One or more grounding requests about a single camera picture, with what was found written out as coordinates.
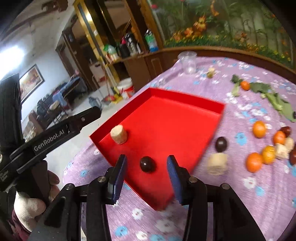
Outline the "left hand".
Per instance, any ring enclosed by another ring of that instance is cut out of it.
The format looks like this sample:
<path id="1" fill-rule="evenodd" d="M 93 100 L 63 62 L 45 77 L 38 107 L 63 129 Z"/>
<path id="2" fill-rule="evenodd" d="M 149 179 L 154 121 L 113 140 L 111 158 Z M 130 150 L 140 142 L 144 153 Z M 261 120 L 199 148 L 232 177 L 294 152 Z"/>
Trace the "left hand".
<path id="1" fill-rule="evenodd" d="M 17 233 L 22 240 L 26 240 L 32 230 L 36 227 L 36 217 L 46 210 L 44 201 L 30 198 L 27 193 L 17 192 L 12 212 L 12 219 Z"/>

